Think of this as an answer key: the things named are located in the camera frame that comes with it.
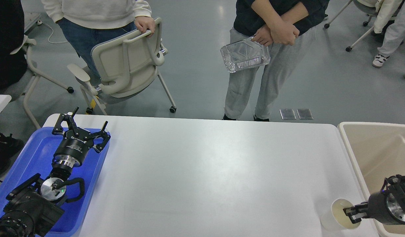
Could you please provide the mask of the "hand holding clear container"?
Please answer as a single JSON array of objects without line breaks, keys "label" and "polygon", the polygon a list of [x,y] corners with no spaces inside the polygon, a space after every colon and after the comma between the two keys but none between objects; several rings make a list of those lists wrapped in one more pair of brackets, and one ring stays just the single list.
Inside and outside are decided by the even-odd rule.
[{"label": "hand holding clear container", "polygon": [[252,36],[251,41],[257,42],[266,47],[272,45],[274,42],[271,36],[270,28],[266,24],[256,31],[256,33]]}]

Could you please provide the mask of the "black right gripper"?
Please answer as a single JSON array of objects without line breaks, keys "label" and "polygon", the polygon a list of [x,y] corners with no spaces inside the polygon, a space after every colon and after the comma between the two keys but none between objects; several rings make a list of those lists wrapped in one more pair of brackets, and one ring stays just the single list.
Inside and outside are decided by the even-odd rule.
[{"label": "black right gripper", "polygon": [[405,225],[405,212],[393,194],[373,193],[368,201],[343,209],[352,224],[375,219],[385,225]]}]

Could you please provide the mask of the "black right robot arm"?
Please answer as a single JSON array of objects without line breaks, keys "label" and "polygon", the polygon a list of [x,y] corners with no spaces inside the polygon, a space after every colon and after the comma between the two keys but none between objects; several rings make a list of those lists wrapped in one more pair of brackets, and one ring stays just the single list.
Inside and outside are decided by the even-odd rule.
[{"label": "black right robot arm", "polygon": [[405,175],[386,177],[380,191],[343,212],[353,224],[375,219],[385,225],[405,225]]}]

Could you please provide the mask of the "hand clasped over wrist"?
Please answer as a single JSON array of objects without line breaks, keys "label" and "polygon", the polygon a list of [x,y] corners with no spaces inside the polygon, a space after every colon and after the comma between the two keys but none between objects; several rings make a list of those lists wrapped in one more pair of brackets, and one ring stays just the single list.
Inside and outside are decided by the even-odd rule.
[{"label": "hand clasped over wrist", "polygon": [[269,28],[274,44],[294,45],[299,36],[299,30],[294,25],[282,20],[273,23]]}]

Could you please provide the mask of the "hand on chair back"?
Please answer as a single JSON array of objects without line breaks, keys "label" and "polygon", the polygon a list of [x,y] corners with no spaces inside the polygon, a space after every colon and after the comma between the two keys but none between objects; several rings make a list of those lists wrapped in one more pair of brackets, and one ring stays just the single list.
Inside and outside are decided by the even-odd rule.
[{"label": "hand on chair back", "polygon": [[150,38],[155,32],[155,20],[154,18],[147,16],[137,16],[134,20],[136,28],[141,32],[141,34],[146,33],[150,30],[151,33],[147,36]]}]

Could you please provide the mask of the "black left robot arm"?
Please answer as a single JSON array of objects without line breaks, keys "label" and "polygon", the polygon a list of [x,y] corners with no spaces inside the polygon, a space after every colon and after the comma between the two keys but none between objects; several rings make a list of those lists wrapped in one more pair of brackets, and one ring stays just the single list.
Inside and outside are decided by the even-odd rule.
[{"label": "black left robot arm", "polygon": [[69,237],[82,224],[111,135],[74,116],[35,131],[1,183],[0,237]]}]

